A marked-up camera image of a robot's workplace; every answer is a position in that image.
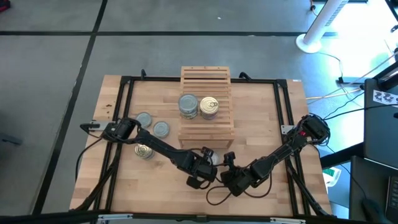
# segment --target floor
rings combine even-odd
[[[315,19],[308,0],[11,2],[12,8],[0,13],[0,132],[24,142],[19,147],[0,142],[0,215],[32,211],[52,149],[61,147],[43,212],[68,210],[75,161],[86,141],[78,126],[93,115],[103,75],[138,75],[144,68],[149,76],[179,76],[182,65],[222,65],[230,67],[233,77],[245,71],[253,78],[301,79],[308,97],[335,90],[341,75],[336,59],[305,54],[294,44]],[[106,6],[102,19],[101,4]],[[322,7],[317,3],[316,11]],[[360,77],[391,55],[386,40],[395,24],[384,1],[347,4],[328,28],[329,37],[322,39],[322,52],[342,60],[344,75]],[[91,31],[99,32],[95,36]],[[129,33],[109,33],[119,31]],[[192,32],[161,33],[168,31]],[[248,36],[252,32],[261,33]],[[309,108],[326,116],[349,97]],[[359,97],[339,112],[362,105]],[[71,109],[72,117],[64,117]],[[353,125],[343,129],[343,123]],[[66,134],[61,124],[68,128]],[[361,112],[329,125],[335,151],[362,141]],[[328,153],[321,149],[321,155]],[[348,188],[344,170],[329,189],[333,211],[341,217],[348,216]]]

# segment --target wooden table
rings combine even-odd
[[[118,94],[121,76],[106,75],[99,93],[93,119],[111,121]],[[302,82],[287,80],[290,102],[297,122],[308,114]],[[177,139],[179,111],[177,100],[180,96],[179,82],[135,81],[129,117],[146,111],[153,116],[153,122],[166,121],[170,125],[170,134],[164,139],[173,147],[179,148]],[[280,89],[284,120],[287,115],[282,90]],[[234,108],[235,140],[227,150],[216,150],[222,158],[226,151],[234,151],[236,165],[245,166],[253,159],[266,156],[282,143],[274,89],[270,84],[232,83]],[[122,100],[120,117],[123,113]],[[88,137],[87,145],[95,139]],[[100,176],[106,141],[101,141],[87,151],[82,159],[70,208],[79,206],[91,192]],[[324,210],[331,213],[322,168],[318,152],[307,146],[301,152],[305,182],[314,198]],[[230,197],[219,206],[207,204],[206,190],[195,190],[185,184],[187,174],[160,154],[149,161],[138,158],[134,145],[123,146],[118,177],[116,181],[111,211],[129,213],[164,213],[164,214],[207,214],[207,215],[244,215],[244,216],[292,216],[287,175],[284,162],[276,165],[272,171],[272,189],[262,199],[250,198],[244,194]],[[254,195],[263,194],[269,187],[269,180],[256,189],[249,188]],[[105,187],[100,208],[104,208]],[[296,186],[298,209],[303,213],[300,191]],[[219,202],[228,194],[227,189],[210,193],[212,202]]]

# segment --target wooden slatted box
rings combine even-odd
[[[218,100],[215,119],[198,116],[189,120],[180,117],[178,140],[182,149],[227,149],[234,141],[234,118],[229,67],[182,67],[181,95],[191,93],[200,101],[207,96]]]

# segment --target black metal frame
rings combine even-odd
[[[179,82],[180,77],[148,77],[145,70],[141,70],[141,76],[139,76],[139,77],[122,77],[120,86],[119,86],[118,96],[116,99],[116,106],[114,109],[113,121],[116,121],[118,119],[119,109],[121,106],[121,100],[123,97],[124,88],[127,83],[129,84],[129,89],[127,92],[126,105],[124,108],[123,117],[126,117],[128,115],[129,107],[131,104],[131,98],[132,98],[132,90],[133,90],[135,81]],[[292,113],[292,109],[291,109],[291,105],[290,105],[289,92],[288,92],[286,80],[252,79],[246,73],[242,72],[239,75],[239,78],[232,78],[231,83],[271,84],[274,87],[275,103],[276,103],[276,108],[277,108],[279,126],[282,126],[284,124],[282,105],[280,102],[280,95],[279,95],[279,87],[281,87],[282,91],[284,93],[284,101],[285,101],[285,107],[286,107],[287,116],[288,116],[288,122],[290,125],[294,125],[293,113]],[[281,138],[283,139],[283,134],[282,134],[281,129],[280,129],[280,135],[281,135]],[[103,173],[105,172],[105,170],[109,164],[111,148],[112,148],[112,143],[110,143],[110,142],[107,143],[104,160],[103,160],[103,165],[102,165],[102,170],[101,170],[101,176],[103,175]],[[122,149],[122,145],[118,144],[118,147],[116,148],[116,153],[120,154],[121,149]],[[301,178],[301,180],[304,181],[301,158],[298,154],[296,154],[296,155],[294,155],[294,159],[295,159],[298,175]],[[108,210],[108,211],[111,210],[113,191],[114,191],[114,186],[116,184],[117,173],[118,173],[118,166],[116,167],[116,172],[112,175],[111,181],[109,183],[108,196],[107,196],[106,205],[105,205],[105,210]],[[287,180],[288,180],[288,185],[289,185],[290,204],[292,206],[293,216],[295,217],[296,215],[299,215],[299,210],[298,210],[298,206],[297,206],[297,198],[296,198],[295,189],[294,189],[294,182],[288,172],[287,172]],[[99,194],[98,198],[95,200],[95,205],[93,207],[94,210],[99,209],[101,196],[102,196],[102,194]],[[303,199],[304,214],[310,215],[309,204],[303,195],[302,195],[302,199]],[[242,222],[245,222],[245,221],[246,222],[269,222],[269,220],[270,220],[270,217],[245,217],[245,216],[228,216],[227,217],[227,216],[220,216],[220,215],[180,215],[180,214],[154,214],[154,213],[134,213],[134,218],[192,220],[192,221],[196,221],[196,222],[208,222],[209,220],[242,221]]]

